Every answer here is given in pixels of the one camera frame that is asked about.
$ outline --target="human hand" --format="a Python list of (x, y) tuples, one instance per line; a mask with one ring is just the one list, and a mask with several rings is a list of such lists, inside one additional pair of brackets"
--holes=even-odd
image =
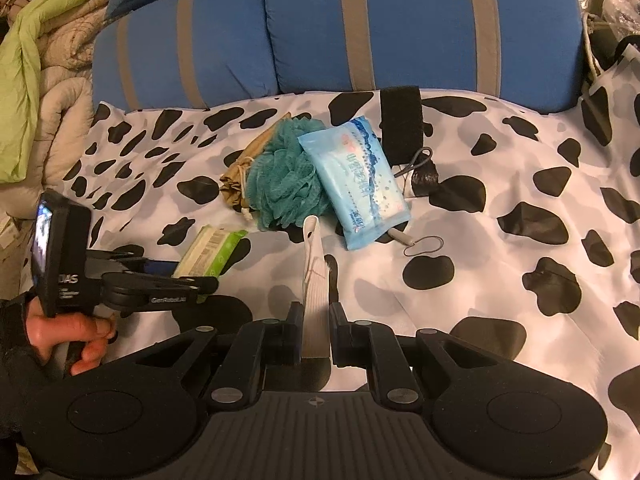
[(106, 354), (109, 339), (115, 335), (113, 320), (89, 317), (79, 312), (46, 317), (39, 298), (34, 298), (27, 305), (25, 325), (29, 343), (43, 365), (51, 358), (55, 345), (86, 342), (82, 358), (71, 367), (71, 375), (97, 367)]

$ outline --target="gray stripe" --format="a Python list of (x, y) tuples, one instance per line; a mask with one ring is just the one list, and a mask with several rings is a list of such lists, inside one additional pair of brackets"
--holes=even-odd
[(129, 105), (130, 110), (139, 110), (142, 108), (136, 96), (136, 88), (133, 85), (133, 77), (131, 76), (131, 65), (129, 63), (129, 47), (127, 41), (127, 27), (129, 27), (129, 16), (124, 16), (118, 20), (116, 28), (116, 56), (118, 59), (118, 70), (120, 72), (120, 83), (124, 98)]
[(192, 107), (206, 108), (193, 65), (193, 0), (178, 0), (175, 29), (178, 34), (178, 69), (182, 88)]
[(367, 0), (340, 0), (340, 2), (351, 88), (354, 91), (374, 90), (376, 82), (373, 77)]
[(498, 0), (471, 0), (476, 22), (476, 90), (483, 94), (500, 95), (500, 17)]

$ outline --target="cow print fabric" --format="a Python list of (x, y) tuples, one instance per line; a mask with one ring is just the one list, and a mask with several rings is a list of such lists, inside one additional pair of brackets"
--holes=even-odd
[[(414, 190), (412, 220), (401, 229), (438, 235), (444, 247), (406, 257), (385, 238), (348, 252), (331, 217), (322, 219), (322, 243), (332, 300), (351, 320), (377, 320), (404, 335), (451, 332), (589, 392), (609, 421), (593, 473), (631, 480), (640, 470), (640, 59), (632, 49), (625, 56), (561, 114), (472, 92), (422, 91), (438, 183), (428, 196)], [(110, 358), (196, 324), (232, 332), (251, 318), (284, 317), (301, 298), (302, 230), (258, 232), (220, 196), (220, 175), (287, 112), (327, 126), (364, 115), (382, 135), (377, 92), (131, 114), (100, 104), (85, 155), (61, 185), (92, 208), (93, 248), (177, 261), (206, 224), (249, 231), (212, 300), (128, 317)], [(364, 381), (334, 369), (326, 387)]]

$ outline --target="blue wipes package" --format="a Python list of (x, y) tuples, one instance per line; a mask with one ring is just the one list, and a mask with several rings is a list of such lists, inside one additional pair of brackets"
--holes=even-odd
[(305, 134), (298, 141), (316, 167), (349, 250), (360, 249), (411, 219), (382, 147), (364, 117)]

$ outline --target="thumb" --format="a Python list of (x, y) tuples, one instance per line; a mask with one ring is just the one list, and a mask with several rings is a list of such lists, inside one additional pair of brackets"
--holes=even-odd
[(69, 341), (93, 341), (105, 337), (112, 329), (108, 319), (88, 317), (79, 312), (59, 314), (53, 318), (41, 317), (38, 322), (31, 344), (41, 348)]

